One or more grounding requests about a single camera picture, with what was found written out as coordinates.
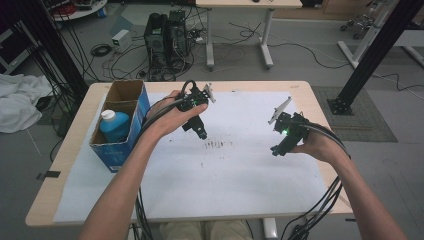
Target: human arm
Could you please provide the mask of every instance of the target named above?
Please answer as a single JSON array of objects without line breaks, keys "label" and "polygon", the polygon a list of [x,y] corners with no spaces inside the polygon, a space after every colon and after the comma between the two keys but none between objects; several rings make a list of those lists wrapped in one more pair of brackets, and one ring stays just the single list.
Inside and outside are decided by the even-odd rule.
[{"label": "human arm", "polygon": [[[172,103],[180,91],[173,91],[156,104],[149,116]],[[144,171],[159,140],[207,108],[206,104],[187,112],[173,108],[155,121],[140,137],[122,168],[97,200],[84,222],[79,239],[124,239]]]},{"label": "human arm", "polygon": [[311,130],[304,144],[292,152],[309,154],[334,168],[349,198],[362,239],[407,239],[366,184],[354,162],[334,141]]}]

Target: towel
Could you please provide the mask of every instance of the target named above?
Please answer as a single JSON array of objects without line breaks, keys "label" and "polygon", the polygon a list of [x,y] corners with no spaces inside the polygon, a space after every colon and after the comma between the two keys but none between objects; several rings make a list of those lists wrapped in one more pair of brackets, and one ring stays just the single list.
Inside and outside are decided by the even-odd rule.
[{"label": "towel", "polygon": [[36,123],[42,114],[35,105],[50,93],[45,76],[0,74],[0,132],[14,133]]}]

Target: white paper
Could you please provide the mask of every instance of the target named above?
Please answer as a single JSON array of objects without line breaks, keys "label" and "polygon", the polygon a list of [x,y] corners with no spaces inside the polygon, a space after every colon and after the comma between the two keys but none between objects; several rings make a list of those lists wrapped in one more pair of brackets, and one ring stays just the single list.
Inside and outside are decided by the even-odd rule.
[{"label": "white paper", "polygon": [[[149,94],[152,103],[167,94]],[[200,115],[208,138],[182,128],[155,148],[142,181],[147,218],[266,217],[309,210],[324,194],[316,161],[305,154],[275,157],[284,135],[269,125],[288,92],[216,92]],[[293,114],[293,101],[286,108]],[[113,174],[91,150],[93,121],[71,169],[55,222],[82,222]]]}]

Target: floor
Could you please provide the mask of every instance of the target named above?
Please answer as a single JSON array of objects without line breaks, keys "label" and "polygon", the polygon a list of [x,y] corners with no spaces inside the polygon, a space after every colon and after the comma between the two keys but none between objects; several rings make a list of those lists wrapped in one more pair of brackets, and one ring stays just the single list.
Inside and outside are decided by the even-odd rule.
[{"label": "floor", "polygon": [[[88,60],[91,60],[90,49],[100,43],[111,44],[110,38],[116,34],[116,30],[129,27],[133,30],[132,34],[137,34],[133,36],[143,35],[144,26],[138,24],[143,22],[140,19],[146,18],[147,14],[153,11],[152,9],[155,8],[113,4],[108,6],[107,18],[91,15],[77,19],[72,21],[72,25],[65,24],[61,32],[68,41],[71,41],[67,29],[73,26]],[[159,11],[166,13],[168,9],[164,9],[163,6],[159,6]],[[228,24],[230,21],[253,29],[260,19],[249,18],[247,22],[243,17],[243,11],[234,14],[234,19],[220,17],[220,14],[226,16],[225,12],[219,11],[215,15],[218,23],[213,27],[216,58],[214,71],[210,72],[206,68],[204,46],[198,45],[193,50],[195,64],[186,74],[179,77],[178,81],[188,79],[202,81],[304,80],[312,86],[344,86],[353,72],[351,66],[338,69],[322,67],[316,63],[309,51],[293,45],[270,48],[275,66],[268,70],[263,66],[262,56],[257,46],[257,35],[243,43],[222,44],[242,39],[239,34],[243,29]],[[198,27],[201,24],[198,19],[191,21],[189,24],[196,23]],[[274,20],[269,44],[277,45],[294,41],[302,46],[313,48],[317,59],[322,64],[332,67],[341,66],[347,60],[338,48],[337,41],[345,41],[352,49],[358,44],[352,39],[353,31],[339,31],[342,24],[343,22],[340,21]],[[263,30],[263,24],[258,27],[258,30]],[[143,43],[143,41],[134,41],[135,45]],[[122,57],[115,68],[124,72],[133,70],[145,58],[144,49],[143,47],[134,49],[130,54]],[[418,51],[424,54],[424,49],[418,48]],[[111,81],[108,78],[109,72],[102,69],[102,64],[110,57],[111,55],[93,59],[91,66],[100,80]],[[114,73],[117,77],[123,76],[119,75],[124,74],[121,71],[117,70]],[[28,59],[15,73],[41,75],[41,71],[31,59]],[[399,73],[400,82],[406,86],[424,84],[424,69],[399,47],[394,47],[376,70],[376,74],[379,75],[392,73]],[[93,80],[88,75],[85,79]],[[411,89],[413,93],[399,92],[396,89],[396,82],[393,81],[395,81],[393,77],[371,78],[365,85],[365,89],[398,142],[345,142],[345,145],[368,184],[408,237],[420,239],[424,233],[424,165],[422,164],[424,91],[422,87],[416,87]],[[39,173],[49,169],[50,155],[54,156],[56,152],[56,150],[51,152],[52,148],[59,140],[51,125],[33,125],[13,134],[0,133],[1,239],[75,239],[77,237],[79,226],[33,228],[25,225],[26,214],[42,185],[42,181],[36,178]],[[346,217],[351,216],[324,218],[312,230],[310,239],[359,239],[355,223],[345,221]],[[277,219],[280,234],[286,222],[286,219]],[[264,239],[260,220],[251,219],[249,223],[254,238]],[[153,225],[153,231],[157,236],[156,239],[160,239],[157,224]]]}]

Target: black metal pole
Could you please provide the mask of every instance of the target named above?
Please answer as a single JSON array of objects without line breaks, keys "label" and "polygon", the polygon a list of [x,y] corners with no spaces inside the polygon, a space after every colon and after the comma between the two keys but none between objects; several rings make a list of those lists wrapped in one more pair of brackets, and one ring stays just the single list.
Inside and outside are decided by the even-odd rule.
[{"label": "black metal pole", "polygon": [[359,91],[423,5],[424,0],[399,1],[337,98],[328,100],[333,114],[344,115],[350,110]]}]

